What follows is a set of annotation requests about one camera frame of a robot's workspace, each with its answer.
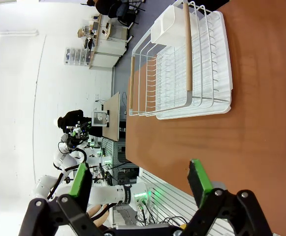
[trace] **screw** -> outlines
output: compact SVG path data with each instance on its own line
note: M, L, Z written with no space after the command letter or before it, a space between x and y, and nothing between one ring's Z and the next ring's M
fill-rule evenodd
M243 192L243 193L241 194L241 197L243 197L243 198L246 198L246 197L248 197L248 193L246 193L246 192Z
M173 232L173 236L180 236L181 233L182 230L176 230L175 232Z
M63 203L66 203L68 201L68 198L67 197L63 197L62 200L61 200Z
M216 190L216 192L215 192L215 195L216 195L216 196L220 196L221 194L222 194L222 191Z

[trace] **white slatted panel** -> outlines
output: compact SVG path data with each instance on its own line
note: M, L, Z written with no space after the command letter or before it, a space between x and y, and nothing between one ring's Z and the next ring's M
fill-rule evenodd
M163 181L155 175L140 168L139 177L147 184L151 185L151 201L154 207L151 207L151 213L158 222L166 217L182 216L188 222L197 211L197 206L193 196L177 189L171 184ZM182 225L182 219L174 218L174 220ZM217 219L213 224L209 234L210 236L234 236L233 229L226 220Z

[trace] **wooden handle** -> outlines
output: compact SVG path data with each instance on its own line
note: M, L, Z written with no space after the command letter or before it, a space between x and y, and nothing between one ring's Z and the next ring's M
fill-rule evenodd
M131 78L129 84L129 108L133 109L133 90L134 90L134 73L135 73L135 57L131 61Z
M183 11L186 21L186 52L187 52L187 91L193 90L193 69L192 69L192 36L191 36L191 23L189 5L183 4Z

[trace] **white wall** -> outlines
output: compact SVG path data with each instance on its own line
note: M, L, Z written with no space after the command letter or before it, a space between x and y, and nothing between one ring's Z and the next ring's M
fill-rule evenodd
M77 30L95 14L93 7L73 3L0 4L0 31L40 32L37 37L0 39L1 216L22 219L34 178L59 174L52 162L61 131L53 119L73 109L90 116L95 93L100 99L110 97L111 71L63 62L65 47L82 47ZM7 207L18 197L25 202L19 211ZM6 220L0 217L0 225Z

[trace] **wire rack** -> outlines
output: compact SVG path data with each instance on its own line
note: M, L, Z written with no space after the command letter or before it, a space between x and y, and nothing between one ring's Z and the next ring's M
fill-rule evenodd
M133 49L130 116L169 119L230 110L232 77L223 16L193 1L189 6L193 8L188 11L197 19L191 47L188 42L180 47L153 44L149 29Z

